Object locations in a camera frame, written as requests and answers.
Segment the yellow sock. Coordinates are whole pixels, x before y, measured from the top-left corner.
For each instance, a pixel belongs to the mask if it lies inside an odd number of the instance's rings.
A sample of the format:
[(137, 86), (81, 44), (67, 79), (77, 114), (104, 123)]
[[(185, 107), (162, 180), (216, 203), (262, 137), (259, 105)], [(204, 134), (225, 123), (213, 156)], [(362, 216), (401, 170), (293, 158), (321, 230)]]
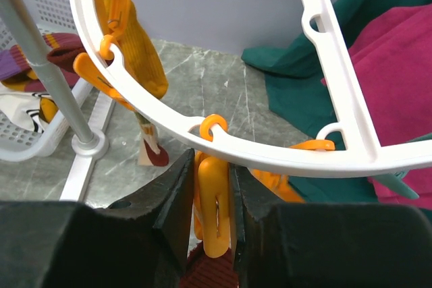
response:
[(132, 0), (104, 0), (104, 4), (110, 31), (121, 32), (119, 47), (127, 71), (155, 98), (163, 98), (168, 81), (158, 53), (138, 21), (134, 3)]

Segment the beige sock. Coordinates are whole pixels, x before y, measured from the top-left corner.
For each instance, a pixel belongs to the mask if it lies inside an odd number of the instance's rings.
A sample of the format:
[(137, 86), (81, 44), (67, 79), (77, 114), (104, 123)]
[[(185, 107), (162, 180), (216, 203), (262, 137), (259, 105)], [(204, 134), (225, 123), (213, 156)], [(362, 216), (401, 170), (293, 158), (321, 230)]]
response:
[(159, 145), (157, 128), (140, 113), (135, 113), (141, 131), (138, 164), (165, 167), (169, 164), (167, 151)]

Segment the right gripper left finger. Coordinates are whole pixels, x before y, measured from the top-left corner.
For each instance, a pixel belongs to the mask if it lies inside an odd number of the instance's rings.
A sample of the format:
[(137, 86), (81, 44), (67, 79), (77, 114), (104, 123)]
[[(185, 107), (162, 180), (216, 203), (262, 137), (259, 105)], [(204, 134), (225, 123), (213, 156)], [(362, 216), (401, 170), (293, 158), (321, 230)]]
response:
[(177, 287), (186, 270), (195, 151), (107, 208), (1, 203), (2, 287)]

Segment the white sock black stripes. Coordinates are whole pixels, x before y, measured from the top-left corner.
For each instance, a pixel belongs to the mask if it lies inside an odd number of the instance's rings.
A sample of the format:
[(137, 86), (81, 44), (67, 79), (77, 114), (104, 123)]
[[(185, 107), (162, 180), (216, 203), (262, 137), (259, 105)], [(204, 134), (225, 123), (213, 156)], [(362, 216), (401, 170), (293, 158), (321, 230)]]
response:
[(42, 134), (47, 123), (40, 118), (40, 100), (45, 93), (1, 92), (1, 112), (16, 126)]

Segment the maroon orange striped sock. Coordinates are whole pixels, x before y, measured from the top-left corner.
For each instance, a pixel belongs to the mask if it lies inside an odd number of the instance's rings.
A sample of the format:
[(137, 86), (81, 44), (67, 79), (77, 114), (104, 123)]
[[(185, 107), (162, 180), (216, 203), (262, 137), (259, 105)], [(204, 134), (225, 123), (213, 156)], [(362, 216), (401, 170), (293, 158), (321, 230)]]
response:
[(238, 275), (233, 270), (230, 249), (218, 257), (210, 258), (205, 254), (203, 244), (199, 243), (189, 254), (186, 272), (180, 279), (181, 288), (237, 288)]

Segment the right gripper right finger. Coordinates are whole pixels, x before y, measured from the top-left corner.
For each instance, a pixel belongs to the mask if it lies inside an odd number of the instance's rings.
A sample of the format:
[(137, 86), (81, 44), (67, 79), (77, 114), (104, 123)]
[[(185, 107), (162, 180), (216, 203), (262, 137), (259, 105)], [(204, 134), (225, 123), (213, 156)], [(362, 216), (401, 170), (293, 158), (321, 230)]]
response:
[(430, 287), (431, 224), (417, 208), (288, 203), (229, 166), (241, 287)]

